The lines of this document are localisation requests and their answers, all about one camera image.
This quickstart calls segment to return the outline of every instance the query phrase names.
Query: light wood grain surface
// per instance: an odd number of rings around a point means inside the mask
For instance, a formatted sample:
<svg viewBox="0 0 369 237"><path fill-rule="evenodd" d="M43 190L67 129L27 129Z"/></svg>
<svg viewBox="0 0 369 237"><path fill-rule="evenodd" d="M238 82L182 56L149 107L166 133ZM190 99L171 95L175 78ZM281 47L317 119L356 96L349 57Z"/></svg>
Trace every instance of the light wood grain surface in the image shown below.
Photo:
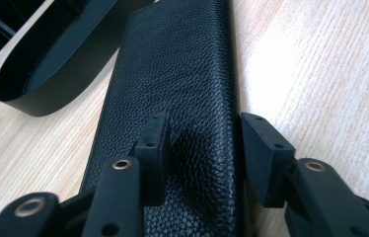
<svg viewBox="0 0 369 237"><path fill-rule="evenodd" d="M0 52L0 66L46 1ZM369 199L369 0L234 0L242 111L268 119L297 158L334 166ZM77 99L33 118L0 103L0 210L32 192L78 192L115 55ZM257 236L287 236L283 210Z"/></svg>

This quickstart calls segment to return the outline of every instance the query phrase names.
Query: screw hole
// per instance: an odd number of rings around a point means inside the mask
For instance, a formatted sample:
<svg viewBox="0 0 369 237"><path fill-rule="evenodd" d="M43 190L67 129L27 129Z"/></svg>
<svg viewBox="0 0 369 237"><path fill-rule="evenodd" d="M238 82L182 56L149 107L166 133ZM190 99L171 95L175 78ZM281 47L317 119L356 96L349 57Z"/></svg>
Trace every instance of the screw hole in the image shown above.
<svg viewBox="0 0 369 237"><path fill-rule="evenodd" d="M119 228L117 228L116 225L114 224L106 224L103 228L102 228L102 234L104 236L114 236L115 234L117 234L119 232Z"/></svg>
<svg viewBox="0 0 369 237"><path fill-rule="evenodd" d="M131 166L131 164L132 163L128 160L118 160L114 162L111 166L116 170L124 170L128 168L129 166Z"/></svg>
<svg viewBox="0 0 369 237"><path fill-rule="evenodd" d="M15 215L18 217L26 217L38 213L45 206L45 199L43 197L31 198L15 210Z"/></svg>
<svg viewBox="0 0 369 237"><path fill-rule="evenodd" d="M324 172L326 170L326 167L324 167L322 164L313 161L305 163L305 166L310 170L318 172Z"/></svg>

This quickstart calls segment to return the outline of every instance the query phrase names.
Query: pebbled leather texture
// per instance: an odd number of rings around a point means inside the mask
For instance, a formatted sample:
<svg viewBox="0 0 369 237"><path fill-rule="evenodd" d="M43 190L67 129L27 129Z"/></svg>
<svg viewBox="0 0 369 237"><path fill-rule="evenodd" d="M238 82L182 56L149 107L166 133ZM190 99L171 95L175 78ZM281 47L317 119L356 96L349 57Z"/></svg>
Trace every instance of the pebbled leather texture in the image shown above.
<svg viewBox="0 0 369 237"><path fill-rule="evenodd" d="M243 235L231 12L229 0L162 0L129 18L81 190L128 153L149 117L168 111L167 196L145 208L146 236Z"/></svg>

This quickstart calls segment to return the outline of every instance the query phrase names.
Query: black leather panel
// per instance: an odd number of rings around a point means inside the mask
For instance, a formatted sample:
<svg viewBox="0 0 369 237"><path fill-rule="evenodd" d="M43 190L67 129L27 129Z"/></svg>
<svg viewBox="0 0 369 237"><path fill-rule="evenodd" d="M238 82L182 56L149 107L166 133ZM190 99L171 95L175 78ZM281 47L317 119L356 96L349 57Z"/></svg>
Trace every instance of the black leather panel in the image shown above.
<svg viewBox="0 0 369 237"><path fill-rule="evenodd" d="M82 190L124 156L146 120L170 112L163 206L145 208L149 236L237 236L244 157L228 0L163 0L133 14L119 51Z"/></svg>

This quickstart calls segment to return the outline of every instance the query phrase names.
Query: metal grommet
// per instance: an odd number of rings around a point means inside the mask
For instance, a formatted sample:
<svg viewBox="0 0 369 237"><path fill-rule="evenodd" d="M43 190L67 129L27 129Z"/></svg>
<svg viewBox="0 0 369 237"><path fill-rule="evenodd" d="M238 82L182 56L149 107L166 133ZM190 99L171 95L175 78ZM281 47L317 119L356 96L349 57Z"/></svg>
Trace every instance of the metal grommet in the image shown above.
<svg viewBox="0 0 369 237"><path fill-rule="evenodd" d="M326 170L326 167L318 162L314 162L314 161L308 161L305 163L305 166L313 171L318 171L318 172L324 172Z"/></svg>
<svg viewBox="0 0 369 237"><path fill-rule="evenodd" d="M34 197L31 198L15 209L15 215L19 217L26 217L38 213L45 206L45 198Z"/></svg>
<svg viewBox="0 0 369 237"><path fill-rule="evenodd" d="M124 170L132 165L132 162L129 160L118 160L111 165L116 170Z"/></svg>

